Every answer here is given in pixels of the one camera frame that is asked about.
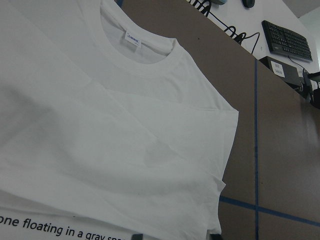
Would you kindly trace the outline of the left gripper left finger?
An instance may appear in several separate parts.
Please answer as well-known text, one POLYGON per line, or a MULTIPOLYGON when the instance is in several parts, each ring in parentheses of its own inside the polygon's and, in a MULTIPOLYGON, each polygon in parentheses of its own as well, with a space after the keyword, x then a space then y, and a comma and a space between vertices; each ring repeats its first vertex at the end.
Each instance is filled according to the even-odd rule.
POLYGON ((131 236, 131 240, 143 240, 144 235, 142 233, 136 233, 131 236))

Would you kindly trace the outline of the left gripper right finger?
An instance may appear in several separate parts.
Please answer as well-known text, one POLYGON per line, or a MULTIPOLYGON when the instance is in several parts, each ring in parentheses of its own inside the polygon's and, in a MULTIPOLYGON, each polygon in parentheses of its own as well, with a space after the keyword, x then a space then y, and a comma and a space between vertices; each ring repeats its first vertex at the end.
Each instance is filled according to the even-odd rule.
POLYGON ((220 234, 210 234, 210 240, 221 240, 220 234))

